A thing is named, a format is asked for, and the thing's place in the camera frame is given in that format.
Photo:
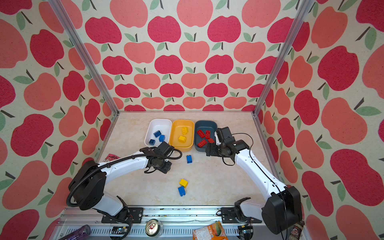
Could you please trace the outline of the small blue lego brick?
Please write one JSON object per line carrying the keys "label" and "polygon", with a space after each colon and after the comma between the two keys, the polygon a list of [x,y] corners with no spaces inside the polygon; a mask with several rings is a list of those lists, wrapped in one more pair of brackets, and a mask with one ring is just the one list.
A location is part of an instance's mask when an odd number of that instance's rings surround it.
{"label": "small blue lego brick", "polygon": [[150,146],[154,146],[155,143],[156,143],[156,140],[154,140],[154,139],[150,139],[150,141],[149,141]]}

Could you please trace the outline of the dark teal plastic container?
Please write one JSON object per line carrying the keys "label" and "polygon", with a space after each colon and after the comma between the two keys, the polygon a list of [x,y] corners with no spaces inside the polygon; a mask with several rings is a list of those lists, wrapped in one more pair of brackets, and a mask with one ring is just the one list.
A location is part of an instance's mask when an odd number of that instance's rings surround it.
{"label": "dark teal plastic container", "polygon": [[[214,121],[200,120],[195,122],[195,132],[194,132],[194,146],[198,152],[205,152],[206,146],[210,143],[209,140],[212,139],[214,143],[216,142],[215,132],[218,128],[218,125]],[[199,143],[202,140],[206,140],[207,144],[199,147]]]}

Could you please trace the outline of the yellow lego brick front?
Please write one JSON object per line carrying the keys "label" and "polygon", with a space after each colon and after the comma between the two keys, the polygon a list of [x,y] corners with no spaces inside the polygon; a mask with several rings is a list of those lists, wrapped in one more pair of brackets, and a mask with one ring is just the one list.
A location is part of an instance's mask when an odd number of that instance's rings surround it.
{"label": "yellow lego brick front", "polygon": [[185,179],[181,179],[179,184],[181,186],[183,186],[184,188],[186,188],[188,186],[189,182],[187,180],[185,180]]}

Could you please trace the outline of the yellow lego brick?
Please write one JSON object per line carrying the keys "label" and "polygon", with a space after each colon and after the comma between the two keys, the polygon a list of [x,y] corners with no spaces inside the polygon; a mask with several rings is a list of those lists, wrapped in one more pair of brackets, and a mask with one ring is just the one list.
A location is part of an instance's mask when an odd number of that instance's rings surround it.
{"label": "yellow lego brick", "polygon": [[181,135],[181,136],[179,136],[178,141],[180,143],[185,143],[187,141],[187,138],[186,138],[186,136]]}
{"label": "yellow lego brick", "polygon": [[184,188],[186,188],[188,186],[189,182],[187,180],[185,180],[185,179],[181,179],[179,184],[181,186],[183,186]]}
{"label": "yellow lego brick", "polygon": [[182,134],[186,135],[188,133],[188,128],[187,127],[182,127]]}

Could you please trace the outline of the blue lego brick angled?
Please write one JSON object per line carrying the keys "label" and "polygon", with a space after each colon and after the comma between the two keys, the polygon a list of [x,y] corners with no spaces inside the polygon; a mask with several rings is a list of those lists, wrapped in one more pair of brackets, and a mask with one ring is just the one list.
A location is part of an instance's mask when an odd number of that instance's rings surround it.
{"label": "blue lego brick angled", "polygon": [[156,138],[158,138],[161,134],[162,134],[161,131],[156,131],[156,132],[154,132],[154,136],[155,136]]}

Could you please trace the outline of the white plastic container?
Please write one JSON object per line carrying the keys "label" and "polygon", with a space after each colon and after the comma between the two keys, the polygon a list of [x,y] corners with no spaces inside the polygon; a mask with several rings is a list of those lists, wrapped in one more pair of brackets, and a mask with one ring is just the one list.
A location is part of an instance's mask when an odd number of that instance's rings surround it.
{"label": "white plastic container", "polygon": [[170,141],[172,121],[168,119],[154,119],[150,122],[145,145],[148,147],[157,147],[161,143]]}

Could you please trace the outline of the blue lego brick front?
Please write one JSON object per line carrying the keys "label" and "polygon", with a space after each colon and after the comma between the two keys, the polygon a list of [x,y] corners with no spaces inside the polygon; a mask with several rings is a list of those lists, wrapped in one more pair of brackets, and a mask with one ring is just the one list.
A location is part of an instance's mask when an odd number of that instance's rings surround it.
{"label": "blue lego brick front", "polygon": [[178,187],[178,191],[181,197],[186,195],[185,188],[183,186]]}

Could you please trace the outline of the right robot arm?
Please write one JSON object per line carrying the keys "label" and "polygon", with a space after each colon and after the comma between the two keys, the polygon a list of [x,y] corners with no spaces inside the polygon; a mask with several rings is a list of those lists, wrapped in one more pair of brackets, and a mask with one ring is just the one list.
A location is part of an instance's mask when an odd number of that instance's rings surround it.
{"label": "right robot arm", "polygon": [[249,197],[235,202],[234,212],[238,222],[247,222],[250,218],[260,220],[277,235],[303,219],[299,191],[295,187],[288,188],[275,178],[243,140],[230,144],[207,144],[206,155],[230,158],[248,174],[266,200],[263,206],[252,202]]}

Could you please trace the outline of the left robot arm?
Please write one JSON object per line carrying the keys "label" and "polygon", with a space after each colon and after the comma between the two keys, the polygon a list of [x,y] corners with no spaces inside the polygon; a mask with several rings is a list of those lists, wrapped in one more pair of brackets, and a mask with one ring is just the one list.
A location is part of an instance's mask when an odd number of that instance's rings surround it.
{"label": "left robot arm", "polygon": [[172,157],[174,150],[160,150],[159,148],[143,148],[140,151],[111,162],[97,164],[90,161],[84,164],[68,186],[70,191],[66,204],[68,207],[80,210],[97,210],[98,213],[118,223],[132,224],[133,217],[129,207],[119,196],[112,196],[105,191],[105,186],[119,177],[136,170],[150,169],[166,174],[172,163],[169,160],[180,159]]}

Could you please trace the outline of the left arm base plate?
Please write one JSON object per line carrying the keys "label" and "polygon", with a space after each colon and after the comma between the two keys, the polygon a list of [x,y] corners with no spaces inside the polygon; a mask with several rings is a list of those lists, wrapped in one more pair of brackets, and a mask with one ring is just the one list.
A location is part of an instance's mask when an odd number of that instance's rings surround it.
{"label": "left arm base plate", "polygon": [[138,207],[123,208],[112,218],[103,215],[101,222],[103,224],[140,224],[143,218],[143,211],[144,208]]}

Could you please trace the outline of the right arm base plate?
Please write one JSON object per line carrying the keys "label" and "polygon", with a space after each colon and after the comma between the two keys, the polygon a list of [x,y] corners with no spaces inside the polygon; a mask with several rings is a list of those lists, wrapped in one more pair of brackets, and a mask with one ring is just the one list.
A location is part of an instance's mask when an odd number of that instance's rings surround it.
{"label": "right arm base plate", "polygon": [[234,207],[221,208],[219,211],[216,212],[216,215],[221,217],[222,223],[224,224],[250,224],[250,223],[261,224],[262,223],[261,220],[245,217],[243,214],[240,214],[239,211],[235,210]]}

